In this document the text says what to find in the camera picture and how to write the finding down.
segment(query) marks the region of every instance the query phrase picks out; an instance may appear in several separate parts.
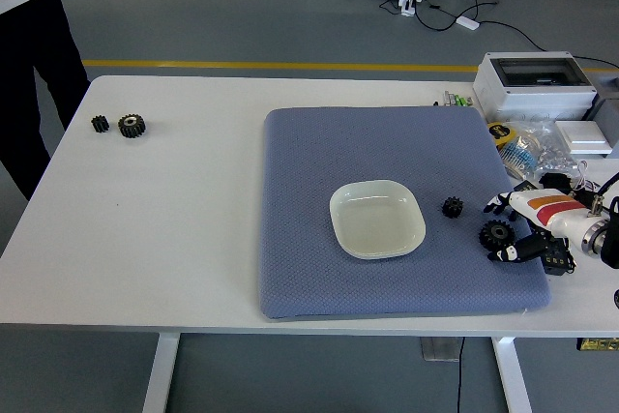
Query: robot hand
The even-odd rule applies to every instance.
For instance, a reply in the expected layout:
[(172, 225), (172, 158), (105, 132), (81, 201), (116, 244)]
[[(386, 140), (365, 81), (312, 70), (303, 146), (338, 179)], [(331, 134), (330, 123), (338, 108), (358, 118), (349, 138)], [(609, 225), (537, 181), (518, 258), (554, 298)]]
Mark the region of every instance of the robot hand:
[[(600, 254), (603, 262), (613, 268), (619, 268), (617, 247), (606, 244), (609, 220), (591, 215), (587, 207), (556, 189), (540, 189), (523, 192), (500, 193), (490, 200), (484, 212), (494, 211), (501, 214), (507, 206), (523, 215), (534, 225), (546, 231), (548, 238), (565, 239), (574, 246), (579, 246), (586, 254)], [(611, 219), (617, 222), (619, 215), (611, 212)], [(543, 251), (541, 239), (525, 238), (510, 247), (490, 254), (490, 259), (500, 261), (526, 261), (539, 256)]]

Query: yellow floor line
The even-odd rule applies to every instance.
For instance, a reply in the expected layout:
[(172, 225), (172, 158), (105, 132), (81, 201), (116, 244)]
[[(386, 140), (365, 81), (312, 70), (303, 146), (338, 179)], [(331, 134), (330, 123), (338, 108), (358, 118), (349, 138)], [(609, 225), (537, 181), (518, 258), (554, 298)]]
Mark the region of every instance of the yellow floor line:
[[(86, 67), (103, 68), (195, 68), (232, 70), (314, 70), (346, 72), (426, 72), (476, 73), (477, 66), (394, 65), (371, 63), (302, 63), (302, 62), (197, 62), (176, 60), (83, 60)], [(605, 69), (584, 69), (604, 72)]]

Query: black pants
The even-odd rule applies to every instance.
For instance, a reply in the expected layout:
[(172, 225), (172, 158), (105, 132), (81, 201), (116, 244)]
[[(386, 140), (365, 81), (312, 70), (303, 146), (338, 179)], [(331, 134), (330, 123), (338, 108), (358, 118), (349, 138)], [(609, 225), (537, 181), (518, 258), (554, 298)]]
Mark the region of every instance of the black pants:
[(0, 161), (28, 199), (49, 163), (35, 69), (66, 129), (90, 82), (60, 0), (31, 0), (0, 15)]

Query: white table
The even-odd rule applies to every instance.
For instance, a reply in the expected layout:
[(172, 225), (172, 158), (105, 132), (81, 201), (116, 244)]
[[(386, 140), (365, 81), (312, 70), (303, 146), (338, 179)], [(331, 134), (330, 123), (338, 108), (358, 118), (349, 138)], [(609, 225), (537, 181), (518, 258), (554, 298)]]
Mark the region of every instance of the white table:
[[(96, 79), (0, 259), (0, 324), (159, 332), (144, 411), (164, 411), (181, 333), (491, 337), (511, 411), (530, 411), (513, 338), (619, 337), (619, 272), (599, 259), (548, 277), (552, 303), (525, 313), (272, 321), (258, 307), (267, 113), (442, 103), (445, 90), (473, 96), (461, 82)], [(140, 138), (116, 128), (130, 113)], [(619, 170), (590, 164), (600, 181)]]

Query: black gear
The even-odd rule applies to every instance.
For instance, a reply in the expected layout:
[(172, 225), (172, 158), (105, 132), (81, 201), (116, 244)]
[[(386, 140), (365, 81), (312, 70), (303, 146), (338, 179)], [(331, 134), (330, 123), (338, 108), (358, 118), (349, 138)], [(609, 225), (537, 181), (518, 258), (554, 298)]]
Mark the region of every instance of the black gear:
[(141, 116), (127, 115), (118, 121), (118, 129), (124, 137), (133, 139), (134, 137), (140, 137), (146, 131), (146, 125), (144, 124), (144, 118)]
[(489, 251), (500, 251), (514, 244), (516, 233), (506, 222), (491, 220), (480, 231), (480, 243)]
[(102, 115), (96, 116), (91, 120), (93, 127), (97, 133), (105, 133), (109, 130), (109, 123), (107, 123), (107, 118)]
[(462, 213), (462, 201), (457, 197), (448, 197), (443, 204), (443, 215), (447, 218), (457, 218)]

